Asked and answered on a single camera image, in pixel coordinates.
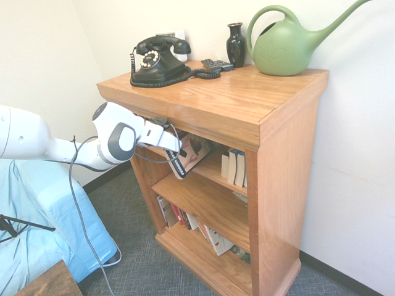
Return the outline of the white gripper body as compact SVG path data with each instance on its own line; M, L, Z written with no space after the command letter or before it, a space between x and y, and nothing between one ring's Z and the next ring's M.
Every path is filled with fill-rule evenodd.
M137 137L137 145L141 147L160 147L161 149L179 152L182 142L172 133L165 130L170 123L167 119L150 119L144 122L141 134Z

